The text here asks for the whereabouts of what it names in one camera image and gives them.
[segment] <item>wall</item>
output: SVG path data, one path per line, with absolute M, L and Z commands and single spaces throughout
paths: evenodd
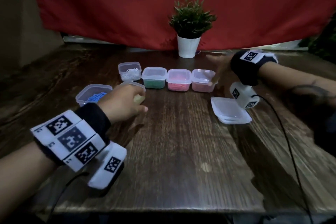
M 0 0 L 0 74 L 10 73 L 63 44 L 44 29 L 36 0 Z

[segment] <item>wood grain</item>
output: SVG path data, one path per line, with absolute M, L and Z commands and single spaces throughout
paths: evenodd
M 176 52 L 129 53 L 114 46 L 77 54 L 60 52 L 23 71 L 19 79 L 2 82 L 0 156 L 31 141 L 29 128 L 76 109 L 75 96 L 86 85 L 121 83 L 121 62 L 138 61 L 142 69 L 215 69 L 205 53 L 183 59 Z M 279 60 L 336 79 L 334 65 L 308 54 L 284 52 Z M 75 181 L 55 211 L 301 212 L 293 165 L 272 110 L 265 103 L 249 109 L 253 121 L 246 125 L 222 124 L 213 113 L 210 97 L 230 97 L 234 81 L 238 78 L 229 73 L 210 94 L 191 89 L 172 92 L 167 86 L 147 89 L 144 104 L 149 112 L 113 124 L 108 131 L 110 139 L 128 151 L 124 170 L 112 188 L 98 197 L 85 180 Z M 255 90 L 274 105 L 283 121 L 312 211 L 335 213 L 336 159 L 314 145 L 312 132 L 266 87 L 258 85 Z M 73 175 L 67 167 L 59 168 L 23 208 L 48 211 Z

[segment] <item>wire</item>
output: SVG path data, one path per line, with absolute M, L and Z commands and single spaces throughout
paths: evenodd
M 299 187 L 300 187 L 300 190 L 301 190 L 301 193 L 302 193 L 302 198 L 303 198 L 304 204 L 305 204 L 305 206 L 306 206 L 306 210 L 305 210 L 305 211 L 307 212 L 307 214 L 308 214 L 308 216 L 309 216 L 310 223 L 311 223 L 311 224 L 314 224 L 314 222 L 313 222 L 313 218 L 312 218 L 312 214 L 311 214 L 310 209 L 309 209 L 309 206 L 308 206 L 307 198 L 306 198 L 306 195 L 305 195 L 305 193 L 304 193 L 304 191 L 303 191 L 303 188 L 302 188 L 302 184 L 301 184 L 301 180 L 300 180 L 299 172 L 297 171 L 297 166 L 296 166 L 296 163 L 295 163 L 295 160 L 294 160 L 294 156 L 293 156 L 293 152 L 292 152 L 292 147 L 291 147 L 291 145 L 290 145 L 290 143 L 289 143 L 289 139 L 288 139 L 288 137 L 287 137 L 285 128 L 284 128 L 284 126 L 283 126 L 283 124 L 282 124 L 282 122 L 281 122 L 281 120 L 280 120 L 280 117 L 279 117 L 278 113 L 275 111 L 275 109 L 274 109 L 274 107 L 272 106 L 272 104 L 271 104 L 266 98 L 264 98 L 263 96 L 258 95 L 258 94 L 252 95 L 251 97 L 255 97 L 255 96 L 258 96 L 259 98 L 262 98 L 262 99 L 263 99 L 263 100 L 264 100 L 264 101 L 265 101 L 265 102 L 272 108 L 273 112 L 275 113 L 276 117 L 277 117 L 278 120 L 279 120 L 280 126 L 281 126 L 282 131 L 283 131 L 283 135 L 285 136 L 286 141 L 287 141 L 287 145 L 288 145 L 289 153 L 290 153 L 291 158 L 292 158 L 292 162 L 293 162 L 293 166 L 294 166 L 294 170 L 295 170 L 295 174 L 296 174 L 296 179 L 297 179 L 297 182 L 298 182 L 298 184 L 299 184 Z
M 65 192 L 65 190 L 69 187 L 69 185 L 74 181 L 76 180 L 78 177 L 81 177 L 81 176 L 88 176 L 89 173 L 88 172 L 82 172 L 78 175 L 75 175 L 70 181 L 67 182 L 67 184 L 65 184 L 64 188 L 62 189 L 61 193 L 59 194 L 59 196 L 57 197 L 55 203 L 53 204 L 51 210 L 50 210 L 50 213 L 49 213 L 49 216 L 48 216 L 48 219 L 46 221 L 46 223 L 49 223 L 50 219 L 51 219 L 51 216 L 53 215 L 53 212 L 55 210 L 55 207 L 58 203 L 58 201 L 60 200 L 61 196 L 63 195 L 63 193 Z

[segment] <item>red curtain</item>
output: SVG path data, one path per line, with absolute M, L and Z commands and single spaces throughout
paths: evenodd
M 132 47 L 170 50 L 174 0 L 37 0 L 44 27 Z M 317 34 L 336 0 L 205 0 L 218 16 L 199 49 L 244 48 Z

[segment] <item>white flower pot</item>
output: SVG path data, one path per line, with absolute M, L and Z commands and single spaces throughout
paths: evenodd
M 190 59 L 195 57 L 195 53 L 201 37 L 187 39 L 177 36 L 178 54 L 182 58 Z

